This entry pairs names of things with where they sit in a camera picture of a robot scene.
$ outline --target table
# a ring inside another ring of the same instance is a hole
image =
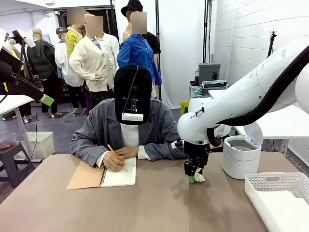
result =
[[[0,116],[6,113],[9,113],[13,110],[15,111],[16,116],[17,116],[18,125],[22,133],[23,139],[25,141],[26,151],[29,157],[31,157],[32,149],[31,149],[29,138],[28,138],[27,130],[25,128],[24,121],[20,115],[20,111],[18,107],[23,104],[32,102],[32,101],[33,99],[26,95],[8,95],[6,99],[0,104]]]
[[[290,105],[281,110],[267,113],[256,123],[263,132],[264,139],[279,139],[279,152],[286,155],[289,139],[309,138],[309,115]],[[246,135],[244,128],[235,127],[240,135]]]
[[[3,232],[266,232],[245,182],[210,153],[206,181],[189,184],[184,160],[137,161],[136,184],[66,190],[80,160],[51,155],[0,204]],[[263,152],[259,172],[297,172],[280,153]]]

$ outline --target white paper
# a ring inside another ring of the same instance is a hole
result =
[[[136,182],[136,158],[125,159],[123,169],[112,172],[107,170],[101,187],[134,185]]]

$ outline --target blue shirt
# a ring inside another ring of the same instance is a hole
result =
[[[132,34],[120,45],[117,62],[120,68],[127,64],[140,65],[150,72],[152,81],[155,78],[156,85],[162,84],[161,75],[155,65],[154,52],[140,34]]]

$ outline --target pencil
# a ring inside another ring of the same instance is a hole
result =
[[[112,149],[112,147],[111,147],[109,144],[107,144],[107,146],[108,146],[108,148],[111,150],[111,152],[114,153],[114,155],[116,156],[116,158],[120,161],[119,156],[116,154],[116,152],[114,152],[114,150]]]

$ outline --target black hat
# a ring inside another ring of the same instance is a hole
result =
[[[141,125],[148,120],[152,81],[150,72],[135,64],[126,65],[116,72],[114,79],[115,114],[117,121],[127,125]],[[143,121],[122,120],[123,113],[131,113],[132,99],[136,101],[136,114]]]
[[[126,11],[131,10],[131,11],[143,11],[143,5],[139,0],[129,0],[129,3],[127,6],[123,7],[121,9],[121,13],[126,17]]]

